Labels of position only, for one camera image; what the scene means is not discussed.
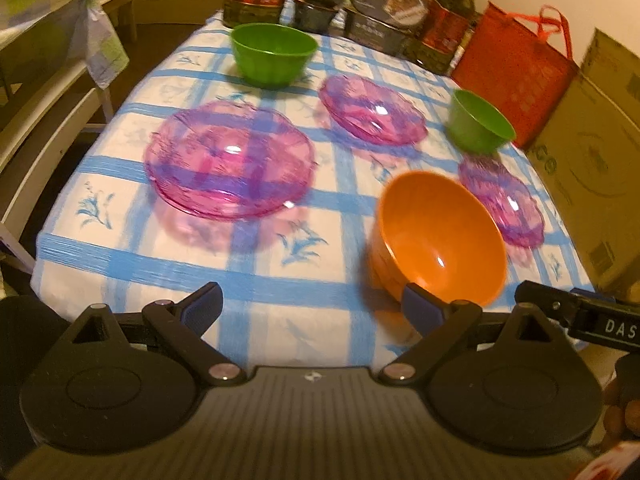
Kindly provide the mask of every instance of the orange bowl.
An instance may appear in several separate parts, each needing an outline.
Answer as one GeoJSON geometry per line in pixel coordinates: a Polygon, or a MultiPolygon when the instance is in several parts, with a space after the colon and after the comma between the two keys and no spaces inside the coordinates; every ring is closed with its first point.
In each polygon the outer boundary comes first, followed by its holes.
{"type": "Polygon", "coordinates": [[[369,249],[370,264],[398,301],[413,282],[443,301],[487,306],[507,276],[504,242],[488,211],[459,183],[427,171],[386,186],[369,249]]]}

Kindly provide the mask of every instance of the purple transparent plate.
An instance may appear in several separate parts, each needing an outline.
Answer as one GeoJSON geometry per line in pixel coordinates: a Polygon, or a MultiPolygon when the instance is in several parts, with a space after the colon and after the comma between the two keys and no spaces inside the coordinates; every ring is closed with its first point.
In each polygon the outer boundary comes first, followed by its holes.
{"type": "Polygon", "coordinates": [[[360,76],[333,75],[319,92],[334,121],[373,144],[415,144],[427,136],[424,116],[390,88],[360,76]]]}
{"type": "Polygon", "coordinates": [[[460,182],[487,208],[508,244],[526,249],[545,241],[545,220],[522,181],[497,160],[466,156],[458,167],[460,182]]]}
{"type": "Polygon", "coordinates": [[[216,220],[293,207],[314,169],[311,142],[284,115],[221,100],[169,117],[145,152],[146,174],[165,202],[216,220]]]}

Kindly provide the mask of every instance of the green bowl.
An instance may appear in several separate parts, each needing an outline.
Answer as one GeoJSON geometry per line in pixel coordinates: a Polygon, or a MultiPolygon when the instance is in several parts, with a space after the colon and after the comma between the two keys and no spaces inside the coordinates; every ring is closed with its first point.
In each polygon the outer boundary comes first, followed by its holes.
{"type": "Polygon", "coordinates": [[[239,25],[231,43],[240,73],[260,88],[289,86],[318,49],[310,35],[274,23],[239,25]]]}
{"type": "Polygon", "coordinates": [[[469,90],[454,92],[446,131],[451,142],[470,153],[492,153],[516,138],[498,108],[469,90]]]}

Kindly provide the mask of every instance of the red bag handle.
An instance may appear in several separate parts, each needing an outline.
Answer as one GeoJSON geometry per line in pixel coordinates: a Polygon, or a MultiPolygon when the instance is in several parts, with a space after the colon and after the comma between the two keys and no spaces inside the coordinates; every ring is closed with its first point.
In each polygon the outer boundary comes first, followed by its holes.
{"type": "Polygon", "coordinates": [[[538,16],[530,16],[528,14],[518,14],[516,12],[508,12],[507,17],[521,18],[523,20],[527,20],[528,22],[537,23],[538,37],[540,38],[540,41],[542,41],[543,43],[546,43],[552,34],[559,34],[560,31],[562,30],[562,33],[564,34],[564,46],[566,47],[566,56],[569,60],[571,61],[574,60],[574,49],[571,43],[569,21],[565,18],[564,14],[562,14],[562,12],[560,12],[555,7],[552,7],[549,5],[543,5],[542,7],[540,7],[540,14],[538,16]],[[551,9],[557,12],[558,15],[560,16],[560,19],[557,20],[556,18],[549,18],[548,16],[545,16],[544,13],[545,13],[545,10],[547,9],[551,9]],[[555,25],[556,28],[545,30],[543,25],[555,25]]]}

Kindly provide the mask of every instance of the gray ribbed surface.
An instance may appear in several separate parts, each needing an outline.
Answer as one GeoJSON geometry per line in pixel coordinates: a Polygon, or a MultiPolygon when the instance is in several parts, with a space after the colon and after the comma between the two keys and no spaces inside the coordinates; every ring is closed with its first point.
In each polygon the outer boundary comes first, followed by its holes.
{"type": "Polygon", "coordinates": [[[544,458],[483,452],[445,432],[418,395],[368,370],[259,368],[249,383],[209,392],[172,436],[112,456],[41,447],[10,480],[566,480],[585,449],[544,458]]]}

